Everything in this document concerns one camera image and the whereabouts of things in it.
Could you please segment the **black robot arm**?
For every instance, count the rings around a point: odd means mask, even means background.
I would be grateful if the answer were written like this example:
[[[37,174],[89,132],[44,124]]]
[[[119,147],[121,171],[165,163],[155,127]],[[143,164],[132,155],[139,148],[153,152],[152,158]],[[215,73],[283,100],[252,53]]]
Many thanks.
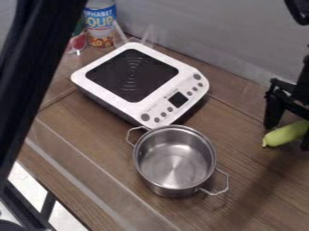
[[[87,0],[17,0],[0,49],[0,187],[18,157]]]

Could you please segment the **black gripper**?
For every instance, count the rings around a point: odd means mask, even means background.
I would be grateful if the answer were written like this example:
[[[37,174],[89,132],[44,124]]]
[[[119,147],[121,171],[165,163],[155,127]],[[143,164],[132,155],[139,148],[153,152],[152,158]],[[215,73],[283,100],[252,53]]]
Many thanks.
[[[309,55],[302,60],[302,71],[297,83],[270,79],[270,87],[264,95],[266,111],[263,126],[271,129],[278,125],[285,111],[290,111],[302,119],[309,120]],[[302,152],[309,152],[309,132],[301,143]]]

